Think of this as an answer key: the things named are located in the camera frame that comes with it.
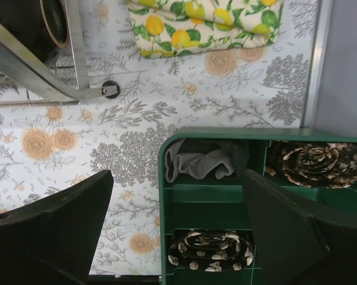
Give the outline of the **black floral rolled tie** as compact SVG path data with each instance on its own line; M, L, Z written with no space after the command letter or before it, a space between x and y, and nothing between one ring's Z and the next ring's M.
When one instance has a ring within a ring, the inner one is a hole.
M253 263L254 242L246 231L176 230L167 260L193 271L240 271Z

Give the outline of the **stainless steel dish rack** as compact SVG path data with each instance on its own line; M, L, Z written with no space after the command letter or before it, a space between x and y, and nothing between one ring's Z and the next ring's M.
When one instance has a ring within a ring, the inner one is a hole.
M67 47L76 88L52 72ZM0 1L0 84L12 83L59 103L120 94L112 80L90 86L78 1Z

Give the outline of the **lemon print folded cloth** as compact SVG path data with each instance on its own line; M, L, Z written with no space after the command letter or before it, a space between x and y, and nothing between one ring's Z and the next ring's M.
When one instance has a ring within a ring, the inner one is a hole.
M164 58L278 41L283 1L127 1L138 51Z

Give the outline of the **black gold rolled tie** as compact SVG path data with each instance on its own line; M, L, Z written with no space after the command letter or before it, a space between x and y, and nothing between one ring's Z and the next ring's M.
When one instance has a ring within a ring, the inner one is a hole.
M306 188L348 188L357 182L357 143L275 141L265 172Z

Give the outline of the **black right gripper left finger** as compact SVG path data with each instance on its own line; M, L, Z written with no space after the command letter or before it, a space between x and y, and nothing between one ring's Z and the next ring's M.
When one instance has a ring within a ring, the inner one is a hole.
M113 189L102 170L0 214L0 284L86 284Z

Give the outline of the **grey item in tray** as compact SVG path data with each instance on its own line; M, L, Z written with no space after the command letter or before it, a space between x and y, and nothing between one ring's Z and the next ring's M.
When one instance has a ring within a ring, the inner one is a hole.
M179 175L196 180L214 177L236 181L247 167L249 145L244 140L182 138L164 153L165 179L172 183Z

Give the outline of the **floral patterned table mat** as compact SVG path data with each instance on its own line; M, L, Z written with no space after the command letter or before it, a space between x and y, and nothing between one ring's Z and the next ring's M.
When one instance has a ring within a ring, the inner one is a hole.
M285 1L275 45L145 59L123 1L80 1L91 84L114 80L121 94L9 108L37 96L0 85L0 213L109 169L113 196L91 273L158 275L161 144L184 126L298 128L317 8Z

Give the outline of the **green compartment tray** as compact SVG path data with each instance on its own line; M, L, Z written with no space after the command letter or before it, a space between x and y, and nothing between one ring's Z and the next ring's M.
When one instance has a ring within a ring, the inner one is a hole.
M166 181L164 153L171 143L182 138L247 141L249 159L245 170L253 170L312 201L357 216L357 182L348 188L306 188L294 185L280 174L270 176L265 172L267 151L275 141L357 143L357 138L311 129L182 128L162 145L158 158L161 284L267 284L244 202L243 174L237 180L214 177L196 180L188 175L179 175L172 183ZM254 242L253 263L240 271L217 273L171 265L167 252L172 235L176 230L189 229L246 231Z

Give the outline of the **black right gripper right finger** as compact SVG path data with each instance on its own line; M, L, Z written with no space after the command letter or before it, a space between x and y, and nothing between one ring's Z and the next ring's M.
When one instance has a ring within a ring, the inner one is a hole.
M357 216L249 169L242 188L267 284L357 284Z

